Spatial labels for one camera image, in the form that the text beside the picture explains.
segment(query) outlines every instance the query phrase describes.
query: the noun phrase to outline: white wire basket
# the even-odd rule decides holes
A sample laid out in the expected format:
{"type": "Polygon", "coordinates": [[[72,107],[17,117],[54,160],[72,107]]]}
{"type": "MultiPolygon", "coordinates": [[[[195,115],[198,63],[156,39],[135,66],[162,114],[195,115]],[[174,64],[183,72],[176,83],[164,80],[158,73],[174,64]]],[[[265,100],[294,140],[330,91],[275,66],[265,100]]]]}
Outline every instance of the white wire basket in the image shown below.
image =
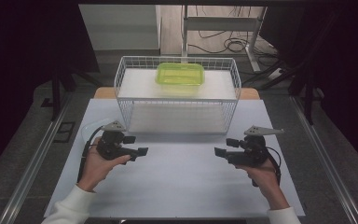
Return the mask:
{"type": "Polygon", "coordinates": [[[225,134],[241,95],[231,58],[123,57],[114,86],[130,133],[225,134]],[[198,63],[204,83],[192,90],[167,90],[155,81],[161,63],[198,63]]]}

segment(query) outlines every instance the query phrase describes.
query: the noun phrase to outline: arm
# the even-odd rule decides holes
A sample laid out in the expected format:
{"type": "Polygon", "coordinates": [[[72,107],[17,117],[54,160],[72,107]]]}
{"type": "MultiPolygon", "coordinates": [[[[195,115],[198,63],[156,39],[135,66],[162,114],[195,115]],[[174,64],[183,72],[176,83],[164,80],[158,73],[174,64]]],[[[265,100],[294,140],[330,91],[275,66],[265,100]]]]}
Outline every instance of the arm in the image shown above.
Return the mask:
{"type": "Polygon", "coordinates": [[[253,168],[236,165],[237,169],[243,169],[260,187],[261,193],[266,197],[270,210],[267,211],[271,224],[299,224],[295,210],[289,205],[279,187],[274,168],[270,160],[263,165],[253,168]]]}
{"type": "MultiPolygon", "coordinates": [[[[93,145],[97,145],[99,140],[96,138],[93,145]]],[[[54,204],[50,216],[42,223],[84,223],[90,215],[89,207],[95,197],[94,188],[115,166],[129,159],[130,156],[122,156],[107,161],[98,154],[96,146],[91,147],[80,181],[64,200],[54,204]]]]}

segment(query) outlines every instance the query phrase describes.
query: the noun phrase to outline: person's right arm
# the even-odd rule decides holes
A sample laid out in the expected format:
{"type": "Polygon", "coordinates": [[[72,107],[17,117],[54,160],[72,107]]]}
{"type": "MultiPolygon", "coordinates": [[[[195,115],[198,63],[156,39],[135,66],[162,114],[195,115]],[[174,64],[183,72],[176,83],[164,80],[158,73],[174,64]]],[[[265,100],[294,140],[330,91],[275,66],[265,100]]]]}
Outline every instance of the person's right arm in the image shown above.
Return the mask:
{"type": "Polygon", "coordinates": [[[289,205],[279,187],[272,162],[267,160],[259,167],[236,165],[236,168],[245,170],[260,188],[266,197],[269,210],[267,215],[271,224],[299,224],[295,209],[289,205]]]}

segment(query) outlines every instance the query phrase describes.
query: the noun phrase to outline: person's left hand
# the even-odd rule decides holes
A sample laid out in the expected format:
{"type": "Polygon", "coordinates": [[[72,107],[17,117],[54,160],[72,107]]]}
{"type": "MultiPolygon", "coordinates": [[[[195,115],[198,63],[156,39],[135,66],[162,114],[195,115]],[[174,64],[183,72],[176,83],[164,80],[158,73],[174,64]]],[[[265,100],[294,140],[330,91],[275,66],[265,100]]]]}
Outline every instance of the person's left hand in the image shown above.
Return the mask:
{"type": "Polygon", "coordinates": [[[105,160],[100,156],[96,147],[100,139],[101,137],[95,138],[93,146],[89,149],[89,154],[87,155],[83,169],[83,175],[77,183],[78,187],[88,192],[92,192],[115,166],[122,164],[131,158],[130,155],[126,155],[111,161],[105,160]]]}

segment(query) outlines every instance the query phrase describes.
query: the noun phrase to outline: white wall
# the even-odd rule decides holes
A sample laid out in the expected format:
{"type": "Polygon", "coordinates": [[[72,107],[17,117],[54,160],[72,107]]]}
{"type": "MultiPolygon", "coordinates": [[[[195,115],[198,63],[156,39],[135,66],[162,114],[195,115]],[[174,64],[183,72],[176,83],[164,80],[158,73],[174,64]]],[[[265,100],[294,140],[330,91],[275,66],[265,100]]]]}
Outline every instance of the white wall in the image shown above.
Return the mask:
{"type": "Polygon", "coordinates": [[[94,50],[159,49],[159,6],[79,5],[94,50]]]}

